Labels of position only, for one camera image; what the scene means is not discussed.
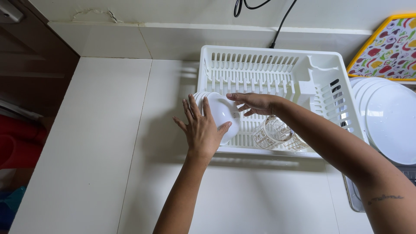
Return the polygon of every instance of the dish rack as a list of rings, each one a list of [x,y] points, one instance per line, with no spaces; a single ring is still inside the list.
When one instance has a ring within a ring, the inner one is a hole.
[[[278,95],[368,143],[342,57],[336,52],[205,45],[201,48],[197,91]],[[282,146],[259,148],[253,131],[267,116],[244,117],[244,112],[240,113],[240,131],[217,152],[321,158],[310,147],[297,152]]]

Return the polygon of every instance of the wrist tattoo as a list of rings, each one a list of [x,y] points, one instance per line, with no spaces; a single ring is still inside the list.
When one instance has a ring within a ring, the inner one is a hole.
[[[402,199],[402,198],[404,198],[404,197],[402,197],[402,196],[394,196],[394,195],[391,195],[391,196],[386,196],[386,195],[382,195],[381,197],[375,197],[375,198],[372,198],[369,202],[368,202],[368,205],[371,205],[373,202],[376,202],[376,201],[382,201],[382,200],[384,200],[384,199],[387,199],[387,198],[394,198],[394,199]]]

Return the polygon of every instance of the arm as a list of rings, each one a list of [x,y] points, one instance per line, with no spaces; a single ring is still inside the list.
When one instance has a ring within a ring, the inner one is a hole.
[[[375,233],[416,233],[416,186],[386,158],[331,121],[274,95],[227,94],[239,111],[276,115],[357,186]]]
[[[191,94],[189,102],[191,107],[186,99],[183,100],[188,125],[173,117],[175,123],[185,132],[189,146],[188,154],[160,213],[154,234],[189,232],[202,176],[220,146],[223,135],[231,126],[231,122],[227,122],[217,130],[206,97],[203,99],[205,116],[199,112]]]

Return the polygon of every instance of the tile grout line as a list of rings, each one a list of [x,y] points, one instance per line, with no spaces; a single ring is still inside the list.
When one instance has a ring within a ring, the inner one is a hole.
[[[139,134],[139,126],[140,126],[140,121],[141,121],[141,115],[142,115],[142,113],[143,113],[144,101],[145,101],[145,99],[146,99],[147,87],[149,86],[150,71],[152,70],[152,64],[153,64],[153,59],[152,59],[152,61],[151,61],[151,63],[150,63],[149,76],[147,77],[147,83],[146,83],[146,90],[144,91],[144,98],[143,98],[143,104],[142,104],[142,106],[141,106],[141,112],[140,112],[139,124],[137,125],[136,140],[134,141],[133,153],[131,154],[131,161],[130,161],[129,174],[128,174],[128,176],[127,176],[126,189],[125,189],[125,191],[124,191],[123,202],[122,202],[122,204],[121,204],[120,218],[119,218],[119,224],[118,224],[118,226],[117,226],[117,233],[116,233],[116,234],[118,234],[118,233],[119,233],[120,221],[121,221],[121,214],[123,213],[124,200],[126,199],[127,185],[129,184],[130,170],[131,170],[131,165],[132,165],[132,163],[133,163],[134,150],[135,150],[135,148],[136,148],[136,143],[137,143],[137,135]]]
[[[323,160],[323,161],[324,161],[325,173],[327,174],[327,181],[328,181],[328,187],[329,187],[329,194],[331,194],[332,207],[334,208],[335,220],[337,221],[338,233],[340,233],[340,234],[341,234],[341,232],[339,231],[338,217],[337,217],[337,212],[335,211],[334,199],[332,198],[331,185],[329,184],[329,178],[328,178],[327,166],[325,165],[325,162],[326,162],[326,161],[325,161],[325,160]]]
[[[144,39],[143,34],[141,33],[141,30],[140,30],[139,25],[137,25],[137,28],[138,28],[138,30],[139,30],[139,32],[140,32],[141,38],[143,38],[144,44],[146,45],[146,48],[147,48],[147,51],[148,51],[148,52],[149,52],[149,54],[150,54],[150,58],[151,58],[151,59],[153,59],[152,53],[150,53],[149,47],[147,46],[146,40]]]

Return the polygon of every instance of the kitchen counter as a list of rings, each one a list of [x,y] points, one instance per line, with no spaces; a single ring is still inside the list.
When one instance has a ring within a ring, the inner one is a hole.
[[[186,154],[172,116],[185,119],[198,67],[82,57],[10,233],[151,233]],[[323,159],[217,153],[190,233],[372,230]]]

